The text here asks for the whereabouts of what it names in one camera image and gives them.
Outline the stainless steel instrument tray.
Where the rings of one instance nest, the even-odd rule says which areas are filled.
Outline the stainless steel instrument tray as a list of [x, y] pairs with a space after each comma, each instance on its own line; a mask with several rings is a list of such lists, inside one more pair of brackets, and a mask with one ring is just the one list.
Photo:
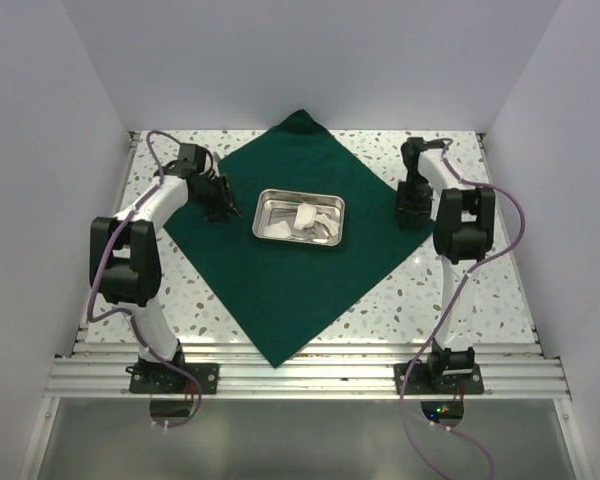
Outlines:
[[261, 240], [335, 247], [344, 231], [345, 202], [334, 195], [267, 189], [260, 193], [252, 233]]

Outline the white gauze pad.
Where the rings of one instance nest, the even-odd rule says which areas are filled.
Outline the white gauze pad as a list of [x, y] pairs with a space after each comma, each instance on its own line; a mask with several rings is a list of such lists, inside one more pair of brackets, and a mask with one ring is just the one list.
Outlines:
[[288, 239], [293, 235], [291, 228], [285, 221], [267, 225], [264, 228], [263, 235], [271, 239]]
[[315, 217], [318, 211], [315, 205], [302, 203], [297, 207], [294, 219], [294, 228], [296, 230], [305, 230], [311, 228], [315, 223]]
[[334, 240], [340, 231], [340, 224], [332, 219], [328, 214], [319, 213], [315, 217], [315, 223], [319, 225], [327, 235], [327, 238]]

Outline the steel hemostat forceps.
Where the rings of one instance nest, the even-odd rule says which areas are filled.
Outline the steel hemostat forceps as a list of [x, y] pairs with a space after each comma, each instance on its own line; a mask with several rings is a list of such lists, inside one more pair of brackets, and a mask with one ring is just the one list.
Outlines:
[[324, 230], [317, 224], [305, 230], [298, 230], [291, 237], [291, 240], [314, 244], [331, 244], [333, 240], [327, 238]]

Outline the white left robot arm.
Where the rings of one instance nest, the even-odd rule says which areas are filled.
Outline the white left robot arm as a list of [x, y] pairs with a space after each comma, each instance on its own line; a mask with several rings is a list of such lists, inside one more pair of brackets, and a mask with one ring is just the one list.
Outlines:
[[126, 316], [139, 345], [140, 364], [156, 364], [152, 379], [169, 393], [185, 386], [188, 369], [158, 300], [162, 265], [157, 234], [188, 204], [198, 206], [209, 222], [239, 214], [215, 156], [203, 146], [185, 143], [175, 160], [157, 165], [148, 189], [128, 207], [111, 217], [97, 217], [90, 226], [86, 319], [99, 323], [114, 314]]

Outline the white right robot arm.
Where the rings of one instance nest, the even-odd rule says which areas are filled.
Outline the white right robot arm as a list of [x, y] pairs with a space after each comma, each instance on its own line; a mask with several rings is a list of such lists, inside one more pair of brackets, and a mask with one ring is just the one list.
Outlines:
[[406, 177], [398, 183], [396, 220], [410, 231], [433, 228], [443, 271], [441, 325], [427, 344], [429, 353], [424, 361], [395, 367], [409, 395], [484, 391], [475, 361], [470, 275], [493, 246], [496, 195], [490, 187], [464, 182], [445, 165], [449, 146], [448, 139], [410, 137], [400, 148]]

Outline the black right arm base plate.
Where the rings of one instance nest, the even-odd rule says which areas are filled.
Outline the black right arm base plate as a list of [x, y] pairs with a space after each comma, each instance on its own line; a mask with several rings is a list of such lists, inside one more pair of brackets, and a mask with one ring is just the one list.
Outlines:
[[393, 366], [393, 378], [398, 394], [405, 395], [481, 395], [485, 393], [480, 366], [475, 364], [469, 373], [434, 374], [426, 364], [418, 361], [413, 367], [405, 388], [402, 388], [410, 363]]

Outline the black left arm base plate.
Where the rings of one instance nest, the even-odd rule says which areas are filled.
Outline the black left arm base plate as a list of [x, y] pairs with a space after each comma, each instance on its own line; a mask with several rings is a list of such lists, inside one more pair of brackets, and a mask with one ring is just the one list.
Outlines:
[[167, 395], [202, 393], [214, 395], [220, 379], [220, 366], [216, 363], [185, 363], [175, 372], [159, 363], [137, 362], [127, 366], [125, 372], [131, 376], [129, 392], [132, 394]]

